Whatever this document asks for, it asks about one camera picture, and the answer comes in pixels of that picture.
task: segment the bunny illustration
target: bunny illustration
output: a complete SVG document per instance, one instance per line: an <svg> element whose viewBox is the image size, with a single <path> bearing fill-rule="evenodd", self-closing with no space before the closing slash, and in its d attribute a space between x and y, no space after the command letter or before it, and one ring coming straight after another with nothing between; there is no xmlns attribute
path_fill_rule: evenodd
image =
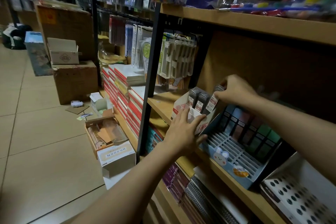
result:
<svg viewBox="0 0 336 224"><path fill-rule="evenodd" d="M220 166L226 165L226 159L229 157L229 153L227 151L222 151L221 148L217 147L216 152L213 154L213 159Z"/></svg>

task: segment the tile grout line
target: tile grout line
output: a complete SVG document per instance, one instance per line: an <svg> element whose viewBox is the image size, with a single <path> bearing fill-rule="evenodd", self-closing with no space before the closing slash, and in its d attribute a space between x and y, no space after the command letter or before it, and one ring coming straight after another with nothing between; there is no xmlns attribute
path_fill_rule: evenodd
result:
<svg viewBox="0 0 336 224"><path fill-rule="evenodd" d="M79 198L85 196L86 194L89 194L90 192L93 192L94 190L96 190L96 189L98 189L98 188L100 188L100 187L102 187L102 186L104 186L104 185L105 185L105 184L102 184L102 185L98 186L97 188L95 188L95 189L93 189L93 190L90 190L89 192L86 192L85 194L83 194L83 195L81 195L81 196L79 196L79 197L77 197L77 198L75 198L75 199L73 199L73 200L71 200L71 201L65 203L64 205L61 205L61 206L55 208L54 210L51 210L50 212L47 212L47 213L43 214L42 216L40 216L40 217L38 217L38 218L36 218L36 219L34 219L34 220L28 222L27 224L32 223L32 222L34 222L34 221L36 221L36 220L38 220L38 219L40 219L40 218L46 216L47 214L52 213L53 211L56 211L57 209L60 209L61 207L65 206L65 205L67 205L67 204L70 204L71 202L73 202L73 201L75 201L75 200L77 200L77 199L79 199Z"/></svg>
<svg viewBox="0 0 336 224"><path fill-rule="evenodd" d="M23 152L26 152L26 151L34 150L34 149L37 149L37 148L40 148L40 147L43 147L43 146L47 146L47 145L51 145L51 144L54 144L54 143L58 143L58 142L61 142L61 141L65 141L65 140L68 140L68 139L71 139L71 138L75 138L75 137L78 137L78 136L73 136L73 137L65 138L65 139L62 139L62 140L57 141L57 142L53 142L53 143L49 143L49 144L45 144L45 145L41 145L41 146L38 146L38 147L35 147L35 148L31 148L31 149L29 149L29 150L25 150L25 151L20 151L20 152L17 152L17 153L8 155L7 157L9 157L9 156L13 156L13 155L16 155L16 154L19 154L19 153L23 153Z"/></svg>
<svg viewBox="0 0 336 224"><path fill-rule="evenodd" d="M25 72L26 72L27 62L28 62L28 59L27 59L27 57L26 57L26 62L24 63L23 75L22 75L22 79L21 79L21 85L20 85L19 97L17 98L17 104L16 104L16 109L15 109L15 116L14 116L14 121L13 121L12 132L11 132L11 134L10 134L10 141L9 141L9 147L8 147L8 152L7 152L7 159L6 159L6 164L5 164L5 170L3 171L3 176L2 176L2 179L1 179L1 187L0 187L0 203L1 203L1 200L2 200L2 188L3 188L3 182L4 182L4 180L5 180L6 169L7 169L7 163L8 163L8 157L9 157L9 151L10 151L10 149L11 149L12 137L13 137L13 132L14 132L14 126L15 126L15 120L16 120L16 112L17 112L17 110L18 110L18 106L19 106L20 95L21 95L21 88L22 88L23 78L25 77Z"/></svg>

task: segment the orange label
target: orange label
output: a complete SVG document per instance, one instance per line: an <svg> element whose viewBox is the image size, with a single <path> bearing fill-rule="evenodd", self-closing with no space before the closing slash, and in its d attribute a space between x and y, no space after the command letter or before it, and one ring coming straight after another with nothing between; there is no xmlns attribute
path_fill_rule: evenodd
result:
<svg viewBox="0 0 336 224"><path fill-rule="evenodd" d="M50 8L40 8L40 19L42 23L56 24L56 12Z"/></svg>
<svg viewBox="0 0 336 224"><path fill-rule="evenodd" d="M239 177L248 177L249 176L249 172L241 167L241 166L234 166L233 167L233 173Z"/></svg>

